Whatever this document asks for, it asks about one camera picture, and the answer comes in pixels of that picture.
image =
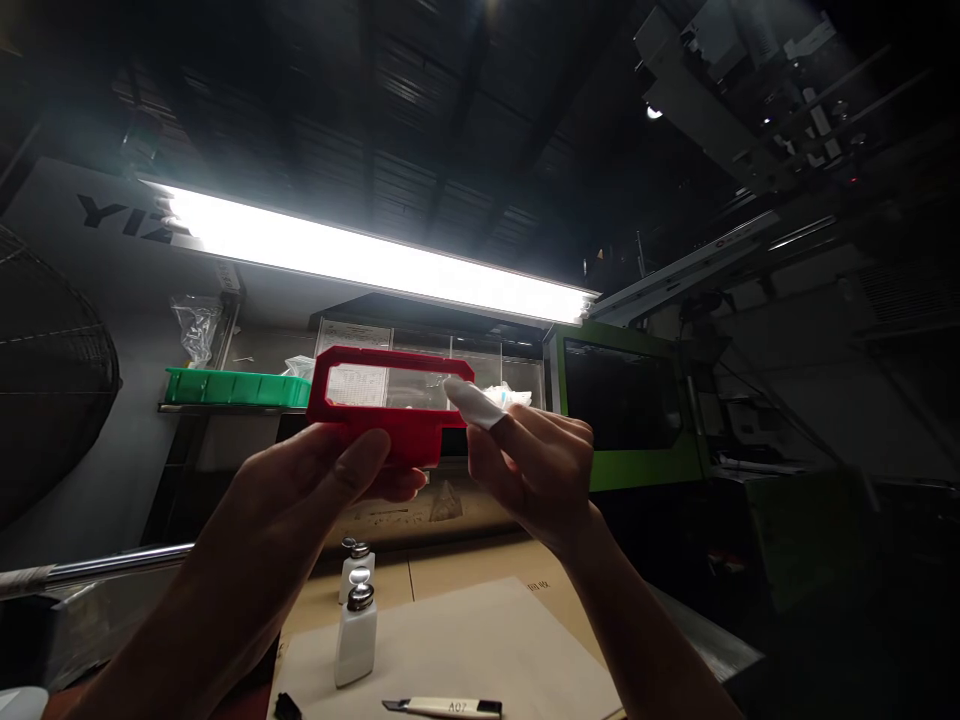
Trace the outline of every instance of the metal shelf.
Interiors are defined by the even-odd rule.
[[[157,405],[157,412],[173,415],[303,415],[306,408],[272,407],[268,405]]]

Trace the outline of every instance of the clear plastic bag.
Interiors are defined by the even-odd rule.
[[[316,358],[308,358],[306,355],[297,355],[296,357],[284,360],[287,369],[280,375],[286,377],[299,377],[313,382],[313,371],[317,365]]]
[[[490,398],[491,402],[501,410],[506,410],[511,405],[527,405],[529,407],[532,392],[515,392],[504,382],[501,385],[495,385],[484,389],[483,394]]]
[[[180,344],[190,356],[187,367],[202,370],[213,357],[211,346],[223,306],[214,297],[178,295],[170,298],[170,309],[180,323]]]

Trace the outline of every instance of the green crate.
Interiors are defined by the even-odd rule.
[[[310,382],[298,377],[226,370],[167,368],[169,405],[272,405],[306,407]]]

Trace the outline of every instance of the red plastic frame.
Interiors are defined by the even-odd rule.
[[[310,422],[338,423],[341,438],[350,443],[367,430],[383,428],[390,434],[390,467],[436,467],[440,462],[440,440],[443,428],[466,427],[458,410],[420,410],[412,408],[356,407],[337,405],[327,399],[330,368],[342,364],[368,367],[420,370],[459,375],[473,382],[473,368],[465,360],[433,355],[402,353],[393,350],[371,350],[334,345],[317,356],[307,406]]]

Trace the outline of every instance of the paper sheet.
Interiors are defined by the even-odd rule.
[[[500,700],[504,720],[602,720],[620,708],[609,673],[516,578],[379,614],[373,673],[337,690],[336,625],[293,636],[273,687],[306,720],[396,720],[381,700]]]
[[[320,329],[320,352],[334,345],[389,350],[392,330],[324,320]],[[385,405],[387,368],[340,365],[330,370],[327,398],[343,405]]]

